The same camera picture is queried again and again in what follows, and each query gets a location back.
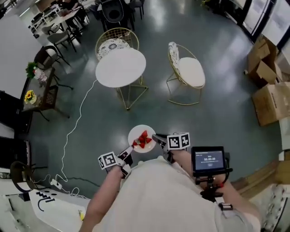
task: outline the person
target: person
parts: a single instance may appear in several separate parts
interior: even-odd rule
[[[67,9],[69,13],[80,6],[77,0],[64,0],[64,2],[62,2],[61,5],[64,9]],[[84,12],[84,10],[79,9],[78,12],[75,14],[75,16],[79,19],[78,21],[80,22],[82,27],[84,27],[84,20],[86,17],[86,13]],[[73,18],[66,20],[66,22],[68,26],[78,30],[78,26],[75,25],[75,23],[73,22]]]
[[[121,188],[121,167],[114,166],[88,204],[80,232],[260,231],[256,206],[229,181],[217,190],[233,206],[224,214],[216,203],[200,196],[205,185],[194,183],[191,154],[171,152],[173,164],[162,156],[138,164]],[[218,175],[215,183],[224,179],[224,174]]]

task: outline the white chair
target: white chair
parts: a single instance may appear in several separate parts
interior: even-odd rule
[[[185,49],[190,54],[190,57],[184,57],[184,58],[179,59],[178,48]],[[205,85],[205,75],[204,75],[203,68],[200,62],[187,48],[181,45],[178,45],[175,42],[169,43],[168,57],[174,71],[173,74],[166,81],[166,84],[170,93],[170,98],[168,101],[177,105],[182,105],[182,106],[191,106],[191,105],[199,103],[200,98],[201,98],[202,88]],[[189,104],[173,101],[172,93],[168,85],[168,82],[172,80],[178,80],[180,82],[180,86],[182,85],[189,86],[189,87],[199,90],[198,101],[194,103],[189,103]]]

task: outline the floral chair back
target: floral chair back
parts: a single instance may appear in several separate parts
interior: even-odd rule
[[[169,43],[169,58],[171,60],[172,65],[180,75],[179,71],[179,52],[178,52],[178,47],[175,42],[170,42]]]

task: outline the white cushion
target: white cushion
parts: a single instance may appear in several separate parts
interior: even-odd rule
[[[179,61],[181,78],[192,87],[199,87],[205,84],[203,67],[197,59],[184,57]]]

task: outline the gold metal chair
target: gold metal chair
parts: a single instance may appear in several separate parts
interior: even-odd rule
[[[182,75],[180,74],[180,70],[177,67],[179,65],[179,52],[178,52],[178,48],[182,48],[182,49],[184,49],[186,52],[188,52],[190,54],[190,57],[187,58],[187,59],[191,59],[191,58],[196,59],[196,57],[187,48],[185,48],[184,46],[175,44],[174,42],[171,42],[171,43],[173,43],[173,45],[176,46],[177,57],[174,58],[173,56],[175,54],[172,54],[172,53],[170,54],[170,49],[168,50],[169,61],[170,61],[171,67],[173,68],[173,71],[174,71],[171,74],[171,76],[166,81],[166,84],[167,84],[167,87],[168,87],[168,90],[169,90],[169,93],[170,93],[170,98],[168,99],[168,101],[169,102],[172,102],[174,104],[177,104],[177,105],[182,105],[182,106],[191,106],[191,105],[198,104],[200,102],[202,88],[205,85],[205,78],[204,78],[204,82],[201,81],[201,82],[203,82],[203,84],[201,86],[195,86],[195,85],[193,85],[193,83],[192,83],[192,81],[190,79],[185,78],[185,77],[182,77]],[[202,70],[202,67],[201,67],[200,63],[198,62],[197,59],[196,59],[196,61],[197,61],[196,63],[199,64],[199,66],[200,66],[200,67],[198,66],[198,68],[201,68],[201,71],[203,73],[203,70]],[[198,101],[197,102],[194,102],[194,103],[189,103],[189,104],[173,101],[172,100],[172,94],[173,93],[171,92],[170,87],[168,85],[168,82],[173,81],[173,80],[178,80],[180,82],[180,85],[175,89],[175,91],[177,91],[181,86],[189,86],[191,88],[194,88],[194,89],[199,90],[199,98],[198,98]]]
[[[98,56],[99,48],[102,46],[102,44],[105,41],[107,41],[109,39],[122,39],[122,40],[126,41],[129,44],[130,48],[134,48],[135,50],[139,50],[139,40],[138,40],[136,34],[133,31],[131,31],[129,29],[126,29],[126,28],[113,28],[113,29],[110,29],[110,30],[106,31],[105,33],[103,33],[100,36],[100,38],[98,39],[97,43],[96,43],[95,51],[96,51],[96,57],[97,57],[98,60],[100,60],[99,56]],[[132,107],[132,105],[148,89],[147,86],[142,85],[143,84],[143,75],[141,75],[141,77],[139,78],[138,82],[139,82],[138,84],[129,85],[128,101],[130,100],[131,87],[141,87],[141,88],[144,88],[144,91],[129,106],[126,104],[126,102],[124,100],[121,88],[115,88],[119,98],[123,101],[126,110],[129,110]]]

